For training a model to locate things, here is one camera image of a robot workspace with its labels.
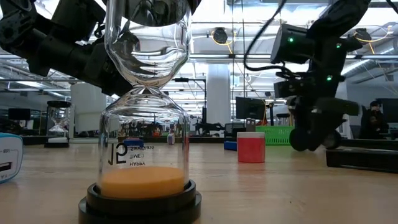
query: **red cup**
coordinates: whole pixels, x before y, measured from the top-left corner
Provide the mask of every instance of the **red cup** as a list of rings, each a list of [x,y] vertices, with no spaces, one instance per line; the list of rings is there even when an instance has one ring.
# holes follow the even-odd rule
[[[238,162],[260,163],[266,160],[266,139],[264,133],[238,133]]]

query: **white pillar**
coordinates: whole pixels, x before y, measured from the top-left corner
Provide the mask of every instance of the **white pillar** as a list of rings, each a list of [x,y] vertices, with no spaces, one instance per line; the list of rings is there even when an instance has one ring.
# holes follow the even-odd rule
[[[207,123],[231,122],[231,92],[228,64],[210,64],[206,77]]]
[[[342,99],[342,100],[347,100],[348,99],[348,94],[347,94],[347,83],[342,82],[338,84],[338,88],[336,91],[336,98]],[[348,139],[352,139],[352,133],[351,133],[351,128],[349,126],[349,117],[347,114],[344,114],[343,119],[346,119],[347,121],[344,122],[342,125],[343,127],[343,135],[347,137]]]
[[[100,88],[88,83],[74,84],[70,87],[70,91],[71,102],[75,107],[76,131],[98,130],[100,115],[106,108],[106,95]]]

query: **orange sand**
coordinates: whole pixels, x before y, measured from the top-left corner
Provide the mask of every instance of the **orange sand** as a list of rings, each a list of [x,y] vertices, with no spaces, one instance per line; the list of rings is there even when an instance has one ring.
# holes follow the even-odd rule
[[[101,194],[113,198],[156,198],[183,190],[183,170],[173,167],[117,169],[105,173],[101,180]]]

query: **hourglass base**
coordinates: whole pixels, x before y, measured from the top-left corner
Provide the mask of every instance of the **hourglass base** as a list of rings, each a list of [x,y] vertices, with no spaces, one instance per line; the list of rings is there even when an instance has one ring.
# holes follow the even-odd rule
[[[60,138],[49,138],[47,142],[44,143],[45,148],[68,148],[69,140],[66,137]]]
[[[193,180],[179,194],[142,200],[103,197],[93,184],[79,203],[79,224],[191,224],[200,209],[201,194]]]

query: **white device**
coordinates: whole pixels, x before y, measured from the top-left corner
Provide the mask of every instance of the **white device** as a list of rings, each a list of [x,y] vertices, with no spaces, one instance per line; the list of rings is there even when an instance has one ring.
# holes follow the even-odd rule
[[[23,154],[24,144],[20,136],[0,133],[0,184],[18,174]]]

